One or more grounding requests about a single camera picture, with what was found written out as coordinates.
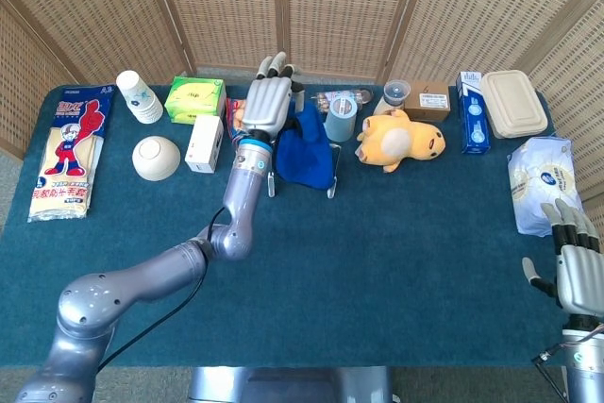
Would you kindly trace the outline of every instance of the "stack of paper cups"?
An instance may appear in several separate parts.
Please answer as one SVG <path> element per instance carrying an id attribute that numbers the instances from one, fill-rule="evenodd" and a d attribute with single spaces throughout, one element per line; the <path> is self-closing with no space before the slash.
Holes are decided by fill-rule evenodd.
<path id="1" fill-rule="evenodd" d="M 163 114 L 163 106 L 136 71 L 121 72 L 115 83 L 136 119 L 146 125 L 155 123 Z"/>

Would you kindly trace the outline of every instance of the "white plastic bag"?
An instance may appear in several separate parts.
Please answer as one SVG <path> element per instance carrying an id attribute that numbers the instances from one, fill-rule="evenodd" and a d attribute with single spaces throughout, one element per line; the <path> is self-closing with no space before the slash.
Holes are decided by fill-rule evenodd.
<path id="1" fill-rule="evenodd" d="M 509 156 L 513 212 L 518 232 L 544 237 L 551 225 L 542 203 L 561 198 L 583 211 L 575 186 L 571 142 L 557 137 L 533 137 Z"/>

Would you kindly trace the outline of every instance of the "white box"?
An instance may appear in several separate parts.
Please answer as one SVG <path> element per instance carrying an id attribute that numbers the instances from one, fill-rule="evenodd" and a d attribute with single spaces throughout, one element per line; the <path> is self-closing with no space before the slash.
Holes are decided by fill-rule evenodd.
<path id="1" fill-rule="evenodd" d="M 197 115 L 185 162 L 194 172 L 213 174 L 223 141 L 223 122 L 214 115 Z"/>

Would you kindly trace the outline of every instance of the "yellow plush toy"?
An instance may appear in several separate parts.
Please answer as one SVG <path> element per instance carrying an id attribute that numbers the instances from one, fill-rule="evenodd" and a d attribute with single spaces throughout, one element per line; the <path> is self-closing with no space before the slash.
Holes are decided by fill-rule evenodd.
<path id="1" fill-rule="evenodd" d="M 433 160 L 445 150 L 445 137 L 438 127 L 412 122 L 400 109 L 366 118 L 357 140 L 361 142 L 355 152 L 359 160 L 383 165 L 387 173 L 396 170 L 404 158 Z"/>

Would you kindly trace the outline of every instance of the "woven panel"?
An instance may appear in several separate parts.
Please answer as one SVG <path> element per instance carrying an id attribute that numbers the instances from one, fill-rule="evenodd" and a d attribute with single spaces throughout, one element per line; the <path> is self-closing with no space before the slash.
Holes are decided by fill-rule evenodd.
<path id="1" fill-rule="evenodd" d="M 604 197 L 599 197 L 600 203 L 585 210 L 600 234 L 600 249 L 604 250 Z"/>
<path id="2" fill-rule="evenodd" d="M 391 77 L 508 69 L 566 0 L 418 0 Z"/>
<path id="3" fill-rule="evenodd" d="M 277 49 L 275 0 L 174 0 L 196 65 L 258 67 Z"/>
<path id="4" fill-rule="evenodd" d="M 604 184 L 604 0 L 599 0 L 531 72 L 558 133 L 574 144 L 580 190 Z"/>
<path id="5" fill-rule="evenodd" d="M 126 68 L 148 82 L 183 70 L 157 0 L 22 0 L 92 83 Z"/>
<path id="6" fill-rule="evenodd" d="M 377 75 L 398 0 L 290 0 L 292 61 L 302 70 Z"/>
<path id="7" fill-rule="evenodd" d="M 48 91 L 73 82 L 0 6 L 0 139 L 23 155 Z"/>

